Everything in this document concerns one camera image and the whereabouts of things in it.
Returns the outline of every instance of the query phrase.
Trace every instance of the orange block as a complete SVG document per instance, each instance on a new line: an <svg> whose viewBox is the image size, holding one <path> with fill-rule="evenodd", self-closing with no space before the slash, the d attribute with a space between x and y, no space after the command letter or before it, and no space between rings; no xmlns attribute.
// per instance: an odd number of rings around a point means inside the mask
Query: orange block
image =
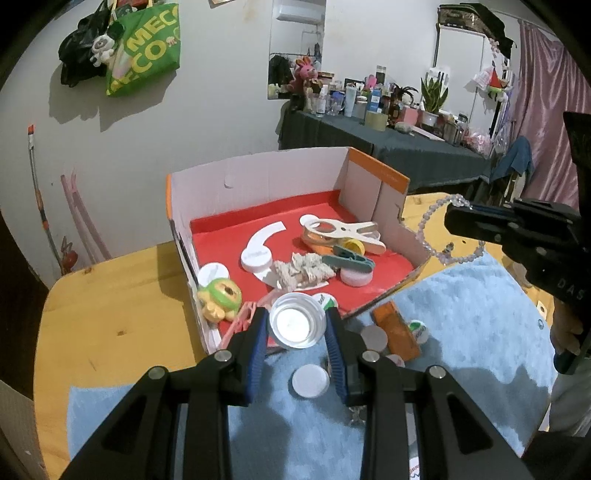
<svg viewBox="0 0 591 480"><path fill-rule="evenodd" d="M374 309L371 315L376 325L388 335L390 352L399 355L405 362L421 355L417 341L393 301Z"/></svg>

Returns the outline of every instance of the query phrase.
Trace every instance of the black plastic bag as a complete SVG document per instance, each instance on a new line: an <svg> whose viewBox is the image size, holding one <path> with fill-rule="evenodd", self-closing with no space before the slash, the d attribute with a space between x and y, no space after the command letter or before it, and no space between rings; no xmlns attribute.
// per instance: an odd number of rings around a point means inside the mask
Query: black plastic bag
<svg viewBox="0 0 591 480"><path fill-rule="evenodd" d="M107 0L103 0L96 12L80 20L76 31L73 31L61 42L57 53L62 62L62 85L73 87L81 80L105 76L106 65L95 67L90 61L92 57L90 48L94 39L107 31L110 14Z"/></svg>

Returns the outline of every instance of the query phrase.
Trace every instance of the white pot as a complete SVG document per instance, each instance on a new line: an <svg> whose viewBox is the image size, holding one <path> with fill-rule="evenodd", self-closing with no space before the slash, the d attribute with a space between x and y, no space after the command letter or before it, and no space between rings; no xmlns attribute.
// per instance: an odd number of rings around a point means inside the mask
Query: white pot
<svg viewBox="0 0 591 480"><path fill-rule="evenodd" d="M435 124L437 123L437 117L438 117L438 115L435 115L434 113L423 112L423 117L422 117L421 123L423 125L428 125L430 127L434 127Z"/></svg>

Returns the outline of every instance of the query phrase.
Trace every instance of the air conditioner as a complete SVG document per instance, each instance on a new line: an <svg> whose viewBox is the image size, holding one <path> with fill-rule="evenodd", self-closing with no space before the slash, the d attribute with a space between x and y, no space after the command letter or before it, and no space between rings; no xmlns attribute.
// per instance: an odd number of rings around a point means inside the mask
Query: air conditioner
<svg viewBox="0 0 591 480"><path fill-rule="evenodd" d="M279 14L277 20L286 22L307 23L311 25L318 25L322 23L322 16L324 15L324 7L306 2L298 2L299 5L281 5L279 7Z"/></svg>

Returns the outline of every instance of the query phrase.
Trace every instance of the red paper lining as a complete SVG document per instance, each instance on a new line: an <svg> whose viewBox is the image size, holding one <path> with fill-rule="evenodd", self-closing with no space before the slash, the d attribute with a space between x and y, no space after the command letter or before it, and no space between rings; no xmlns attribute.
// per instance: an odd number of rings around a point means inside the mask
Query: red paper lining
<svg viewBox="0 0 591 480"><path fill-rule="evenodd" d="M242 290L243 301L257 301L272 288L258 280L252 273L245 271L240 265L240 254L251 236L261 228L274 222L283 222L286 230L276 233L265 242L271 250L273 260L291 261L291 254L309 253L308 247L301 241L302 227L300 217L306 214L318 218L338 219L352 223L355 217L339 204L340 191L300 195L276 202L250 207L244 210L214 215L191 221L193 245L197 252L200 265L220 262L227 266L230 278ZM333 295L339 307L351 311L402 281L414 269L412 264L402 255L386 251L383 255L367 255L375 261L373 280L365 287L349 287L341 282L339 276L329 280L324 288L308 290L311 295L327 292ZM223 335L229 322L219 326Z"/></svg>

